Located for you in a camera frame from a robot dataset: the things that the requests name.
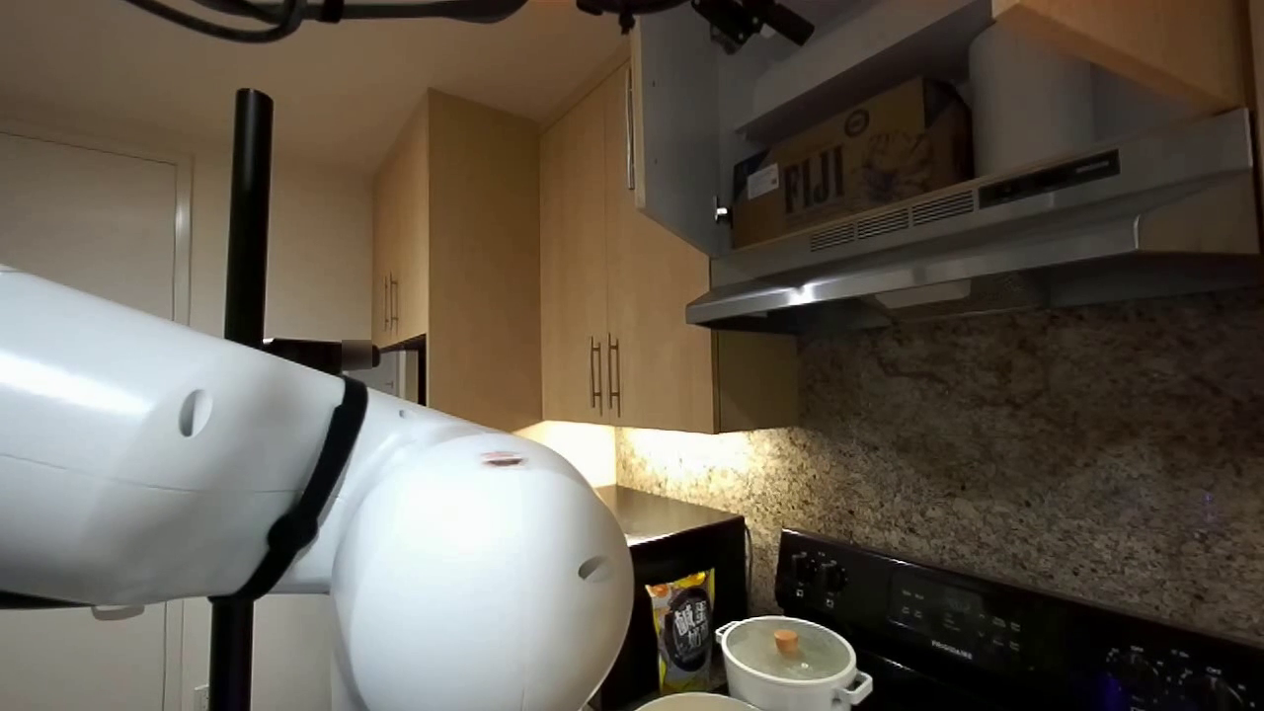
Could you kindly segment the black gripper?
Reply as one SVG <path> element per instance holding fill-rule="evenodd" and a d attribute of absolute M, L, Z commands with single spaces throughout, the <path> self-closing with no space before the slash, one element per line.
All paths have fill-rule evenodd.
<path fill-rule="evenodd" d="M 739 49 L 760 30 L 780 30 L 789 43 L 808 43 L 813 23 L 785 9 L 784 0 L 573 0 L 589 17 L 614 17 L 626 30 L 638 27 L 642 17 L 660 17 L 671 9 L 690 9 L 706 21 L 713 38 L 723 49 Z"/>

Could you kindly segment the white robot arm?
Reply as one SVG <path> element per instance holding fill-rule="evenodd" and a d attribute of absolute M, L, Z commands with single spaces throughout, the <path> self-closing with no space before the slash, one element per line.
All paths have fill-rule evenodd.
<path fill-rule="evenodd" d="M 355 711 L 580 711 L 638 606 L 622 522 L 551 444 L 11 263 L 0 584 L 324 593 Z"/>

